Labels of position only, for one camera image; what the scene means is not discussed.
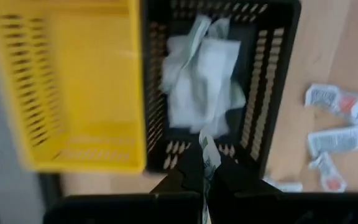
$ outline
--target black basket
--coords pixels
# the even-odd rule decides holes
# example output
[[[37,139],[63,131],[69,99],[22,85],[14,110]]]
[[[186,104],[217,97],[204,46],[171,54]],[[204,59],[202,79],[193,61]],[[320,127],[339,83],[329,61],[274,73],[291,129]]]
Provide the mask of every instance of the black basket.
[[[166,172],[197,134],[169,128],[167,96],[160,91],[161,65],[171,35],[187,34],[197,14],[230,17],[229,39],[241,40],[232,78],[247,98],[226,113],[230,133],[216,139],[220,151],[263,175],[301,11],[297,0],[143,1],[144,101],[147,170]]]

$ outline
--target yellow basket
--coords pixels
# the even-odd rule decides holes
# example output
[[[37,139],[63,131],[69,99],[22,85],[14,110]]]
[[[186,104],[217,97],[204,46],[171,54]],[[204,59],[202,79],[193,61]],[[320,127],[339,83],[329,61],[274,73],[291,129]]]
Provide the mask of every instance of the yellow basket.
[[[31,169],[144,169],[139,22],[139,1],[0,0],[0,89]]]

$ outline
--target floor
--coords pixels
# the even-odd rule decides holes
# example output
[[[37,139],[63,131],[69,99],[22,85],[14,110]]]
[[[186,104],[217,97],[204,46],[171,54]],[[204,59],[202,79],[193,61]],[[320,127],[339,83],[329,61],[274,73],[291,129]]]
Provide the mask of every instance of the floor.
[[[303,106],[305,91],[311,83],[331,83],[358,91],[358,0],[302,1],[267,164],[267,174],[275,180],[299,180],[306,191],[321,191],[318,171],[306,166],[309,161],[306,136],[312,131],[346,124],[324,111]],[[333,159],[347,180],[348,190],[358,191],[358,152],[335,155]],[[148,192],[161,178],[145,174],[63,176],[67,195]]]

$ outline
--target gray wall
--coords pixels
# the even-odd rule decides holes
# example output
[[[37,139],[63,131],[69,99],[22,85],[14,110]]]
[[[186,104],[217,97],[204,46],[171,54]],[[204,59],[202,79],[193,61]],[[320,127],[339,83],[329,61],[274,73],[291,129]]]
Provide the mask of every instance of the gray wall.
[[[0,100],[0,223],[41,223],[43,214],[39,180],[18,163]]]

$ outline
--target plastic basket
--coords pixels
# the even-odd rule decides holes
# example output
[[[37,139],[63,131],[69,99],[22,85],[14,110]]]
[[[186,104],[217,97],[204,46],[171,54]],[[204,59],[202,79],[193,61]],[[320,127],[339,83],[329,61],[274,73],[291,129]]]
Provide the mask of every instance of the plastic basket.
[[[170,128],[167,98],[159,90],[161,64],[171,35],[187,34],[197,14],[213,20],[231,18],[229,39],[242,45],[233,78],[247,104],[226,113],[230,133],[216,140],[218,149],[237,163],[264,173],[300,15],[300,3],[264,1],[144,1],[144,97],[148,170],[166,172],[198,135]]]
[[[139,1],[0,0],[0,89],[31,169],[141,172]]]

